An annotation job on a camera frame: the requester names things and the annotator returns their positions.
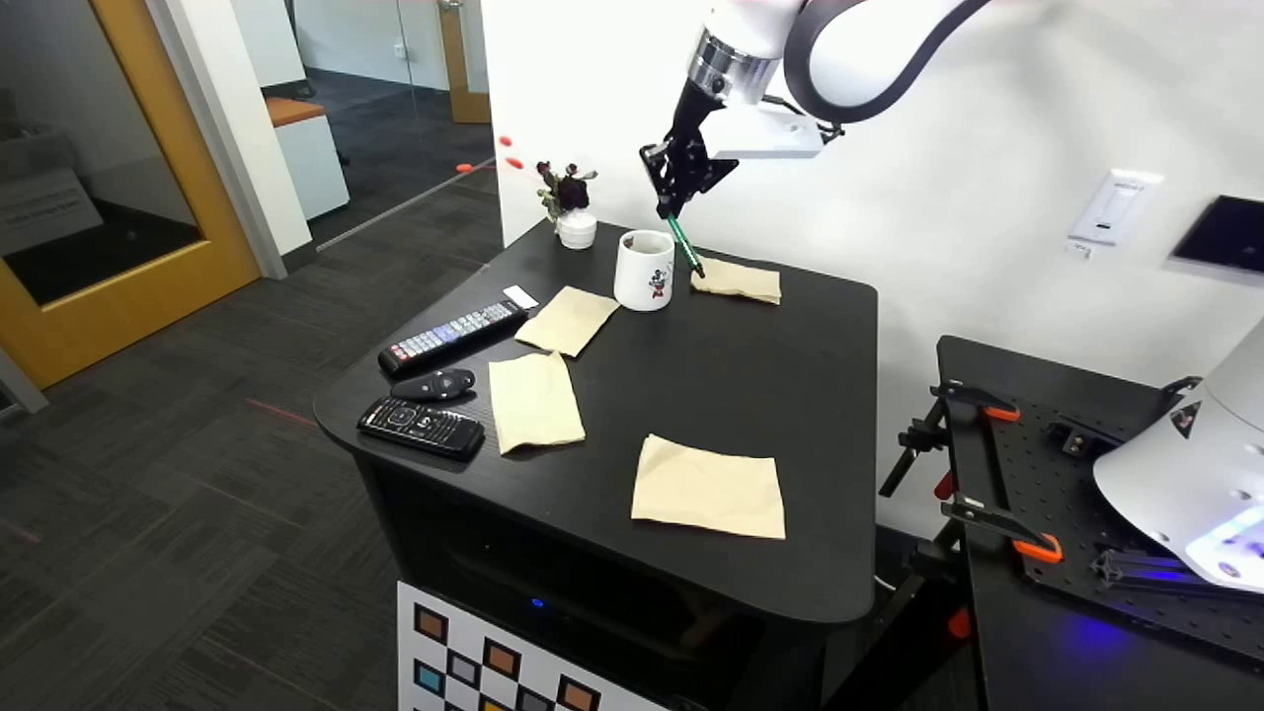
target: black remote control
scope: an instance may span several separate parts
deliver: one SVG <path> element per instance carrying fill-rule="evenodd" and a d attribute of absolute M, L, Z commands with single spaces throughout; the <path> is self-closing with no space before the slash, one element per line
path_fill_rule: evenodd
<path fill-rule="evenodd" d="M 478 312 L 466 312 L 457 319 L 447 319 L 440 328 L 386 345 L 378 350 L 378 364 L 386 378 L 432 373 L 440 364 L 472 357 L 474 348 L 505 338 L 534 308 L 538 300 L 516 285 L 509 285 L 499 304 L 488 304 Z"/>
<path fill-rule="evenodd" d="M 481 424 L 432 411 L 407 400 L 378 400 L 365 411 L 360 431 L 440 458 L 472 462 L 481 448 Z"/>

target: white mug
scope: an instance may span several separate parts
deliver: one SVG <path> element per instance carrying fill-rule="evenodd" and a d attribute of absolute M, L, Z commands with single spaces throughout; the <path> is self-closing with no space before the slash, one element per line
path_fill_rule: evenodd
<path fill-rule="evenodd" d="M 556 219 L 556 240 L 564 249 L 588 249 L 598 236 L 598 212 L 594 211 L 568 211 Z"/>
<path fill-rule="evenodd" d="M 617 300 L 632 312 L 659 312 L 672 300 L 674 240 L 659 228 L 632 228 L 617 254 Z"/>

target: folded cloth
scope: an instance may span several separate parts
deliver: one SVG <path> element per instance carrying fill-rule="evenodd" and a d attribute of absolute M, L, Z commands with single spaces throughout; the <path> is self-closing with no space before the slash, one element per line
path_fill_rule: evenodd
<path fill-rule="evenodd" d="M 717 291 L 717 298 L 748 298 L 748 300 L 764 300 L 764 304 L 784 304 L 784 274 L 772 269 L 748 269 L 736 259 L 703 259 L 709 277 L 692 277 L 692 285 L 698 291 Z"/>
<path fill-rule="evenodd" d="M 568 387 L 561 357 L 499 361 L 488 375 L 499 456 L 516 448 L 584 443 L 578 391 Z"/>
<path fill-rule="evenodd" d="M 736 458 L 649 435 L 632 519 L 788 541 L 773 458 Z"/>
<path fill-rule="evenodd" d="M 584 290 L 561 290 L 538 315 L 516 328 L 523 345 L 581 357 L 621 304 Z"/>

